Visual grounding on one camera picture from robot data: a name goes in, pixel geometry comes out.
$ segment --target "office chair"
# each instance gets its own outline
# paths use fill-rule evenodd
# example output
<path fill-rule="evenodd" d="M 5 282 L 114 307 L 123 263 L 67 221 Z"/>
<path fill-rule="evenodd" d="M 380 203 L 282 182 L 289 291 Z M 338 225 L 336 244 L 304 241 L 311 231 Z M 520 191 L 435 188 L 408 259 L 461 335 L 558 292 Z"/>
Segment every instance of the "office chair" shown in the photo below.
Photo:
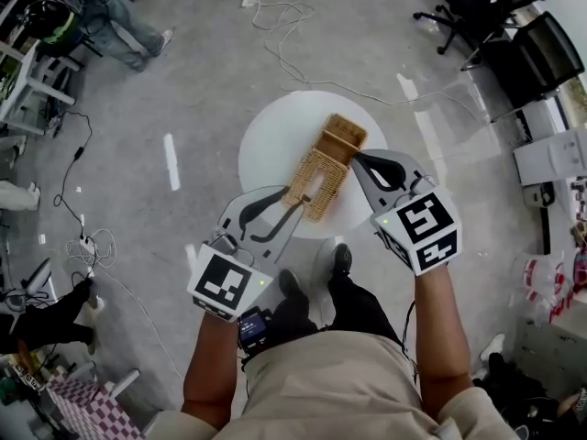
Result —
<path fill-rule="evenodd" d="M 549 12 L 518 29 L 512 40 L 486 41 L 475 52 L 491 67 L 514 107 L 492 123 L 554 96 L 559 86 L 585 71 L 569 36 Z M 461 69 L 473 67 L 465 63 Z"/>
<path fill-rule="evenodd" d="M 415 19 L 424 17 L 447 26 L 451 29 L 449 38 L 444 46 L 437 48 L 438 54 L 444 54 L 453 39 L 460 35 L 464 41 L 475 49 L 488 36 L 500 36 L 500 26 L 513 17 L 512 12 L 518 8 L 528 6 L 537 0 L 446 0 L 449 8 L 437 5 L 436 10 L 443 12 L 446 17 L 428 13 L 414 13 Z"/>

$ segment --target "checkered cloth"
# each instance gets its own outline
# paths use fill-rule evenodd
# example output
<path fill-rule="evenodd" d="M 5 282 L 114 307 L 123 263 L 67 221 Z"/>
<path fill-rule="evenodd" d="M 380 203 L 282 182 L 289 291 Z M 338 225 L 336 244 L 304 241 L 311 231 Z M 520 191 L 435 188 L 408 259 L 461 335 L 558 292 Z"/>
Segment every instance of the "checkered cloth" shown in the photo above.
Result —
<path fill-rule="evenodd" d="M 59 367 L 47 383 L 47 392 L 83 440 L 144 440 L 116 400 L 98 383 L 68 379 Z"/>

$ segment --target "white marker cube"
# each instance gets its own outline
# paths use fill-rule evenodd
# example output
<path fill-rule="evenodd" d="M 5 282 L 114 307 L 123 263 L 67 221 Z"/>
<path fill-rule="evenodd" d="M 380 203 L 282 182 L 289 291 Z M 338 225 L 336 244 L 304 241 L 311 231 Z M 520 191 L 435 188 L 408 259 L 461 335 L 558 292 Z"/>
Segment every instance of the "white marker cube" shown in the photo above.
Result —
<path fill-rule="evenodd" d="M 374 215 L 371 222 L 385 247 L 415 275 L 440 266 L 462 251 L 459 214 L 447 190 L 441 186 Z"/>
<path fill-rule="evenodd" d="M 187 291 L 194 303 L 226 321 L 236 321 L 271 284 L 273 277 L 202 245 Z"/>

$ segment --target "concrete floor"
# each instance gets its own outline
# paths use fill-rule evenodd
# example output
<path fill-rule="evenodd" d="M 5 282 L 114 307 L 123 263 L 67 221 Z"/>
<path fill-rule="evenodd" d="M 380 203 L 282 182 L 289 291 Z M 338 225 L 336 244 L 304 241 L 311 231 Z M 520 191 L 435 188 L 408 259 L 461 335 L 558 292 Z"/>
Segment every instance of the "concrete floor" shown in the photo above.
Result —
<path fill-rule="evenodd" d="M 459 72 L 466 48 L 445 56 L 436 46 L 444 29 L 414 21 L 440 0 L 262 0 L 305 2 L 316 14 L 292 35 L 286 57 L 319 79 L 335 79 L 390 101 L 444 91 L 479 118 L 507 108 L 485 69 Z M 175 26 L 170 46 L 146 71 L 133 73 L 115 60 L 92 57 L 74 107 L 90 116 L 94 136 L 72 169 L 66 198 L 84 214 L 86 230 L 110 229 L 118 260 L 109 275 L 97 271 L 106 308 L 97 318 L 100 346 L 94 360 L 112 379 L 139 368 L 126 405 L 136 414 L 177 407 L 182 380 L 173 371 L 152 326 L 123 282 L 144 304 L 180 372 L 187 369 L 202 311 L 185 291 L 190 277 L 186 245 L 198 249 L 226 203 L 240 193 L 238 148 L 252 118 L 292 85 L 263 49 L 265 34 L 251 25 L 255 9 L 241 0 L 139 0 L 135 7 L 154 27 Z M 271 24 L 278 9 L 266 9 Z M 473 360 L 493 335 L 512 327 L 507 308 L 510 265 L 521 250 L 537 250 L 540 223 L 525 208 L 511 154 L 519 141 L 513 119 L 495 126 L 474 120 L 441 96 L 389 107 L 346 93 L 378 122 L 391 149 L 417 158 L 453 193 L 463 222 L 465 250 L 451 265 L 460 315 Z M 170 187 L 163 136 L 172 133 L 182 187 Z M 87 137 L 82 119 L 68 117 L 55 139 L 31 138 L 15 169 L 15 182 L 34 179 L 41 190 L 37 213 L 7 214 L 13 280 L 25 278 L 51 257 L 58 293 L 79 269 L 65 244 L 79 227 L 52 204 L 75 150 Z M 46 243 L 39 244 L 39 234 Z M 399 332 L 413 298 L 413 276 L 382 248 L 368 225 L 345 236 L 354 251 L 352 277 L 380 299 Z M 309 276 L 320 242 L 295 239 L 282 264 Z M 413 344 L 415 324 L 410 327 Z M 60 347 L 87 359 L 80 344 Z M 235 402 L 246 399 L 244 381 Z"/>

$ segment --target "black pants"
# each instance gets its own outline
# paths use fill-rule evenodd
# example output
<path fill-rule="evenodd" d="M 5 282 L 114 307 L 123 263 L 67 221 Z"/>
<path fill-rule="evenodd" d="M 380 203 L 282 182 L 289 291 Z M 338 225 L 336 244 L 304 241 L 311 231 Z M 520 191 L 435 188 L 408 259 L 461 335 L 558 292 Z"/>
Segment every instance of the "black pants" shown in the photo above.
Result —
<path fill-rule="evenodd" d="M 18 318 L 13 336 L 22 340 L 28 350 L 68 342 L 90 344 L 93 338 L 92 329 L 73 322 L 89 297 L 90 282 L 83 281 L 47 308 L 28 306 L 25 314 Z"/>
<path fill-rule="evenodd" d="M 354 283 L 347 274 L 335 273 L 328 283 L 328 291 L 337 315 L 326 330 L 368 333 L 402 344 L 375 295 Z M 301 291 L 280 302 L 268 328 L 265 349 L 317 333 L 316 324 L 308 319 L 309 310 L 310 301 Z"/>

